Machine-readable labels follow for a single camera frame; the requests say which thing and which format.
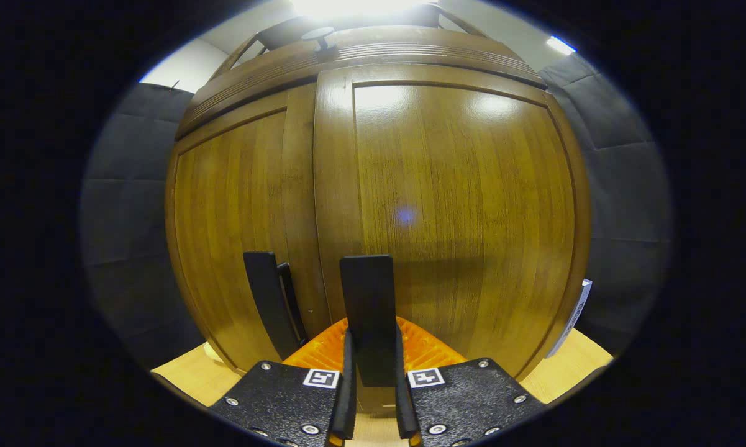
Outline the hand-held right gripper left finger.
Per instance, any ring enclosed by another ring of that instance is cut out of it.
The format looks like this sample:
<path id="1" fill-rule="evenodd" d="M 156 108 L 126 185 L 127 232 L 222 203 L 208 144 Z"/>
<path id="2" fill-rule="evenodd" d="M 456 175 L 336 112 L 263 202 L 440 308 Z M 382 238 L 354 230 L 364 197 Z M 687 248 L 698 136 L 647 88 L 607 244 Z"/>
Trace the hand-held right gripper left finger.
<path id="1" fill-rule="evenodd" d="M 257 362 L 209 410 L 265 446 L 342 446 L 355 432 L 355 368 L 342 319 L 285 361 Z"/>

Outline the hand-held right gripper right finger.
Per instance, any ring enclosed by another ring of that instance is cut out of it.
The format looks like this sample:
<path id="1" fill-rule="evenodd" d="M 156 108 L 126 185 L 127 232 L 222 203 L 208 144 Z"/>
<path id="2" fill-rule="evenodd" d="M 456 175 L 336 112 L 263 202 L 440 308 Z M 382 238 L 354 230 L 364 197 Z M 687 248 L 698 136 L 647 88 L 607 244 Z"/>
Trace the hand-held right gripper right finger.
<path id="1" fill-rule="evenodd" d="M 396 317 L 395 399 L 410 446 L 486 446 L 544 411 L 544 403 L 489 357 L 466 359 Z"/>

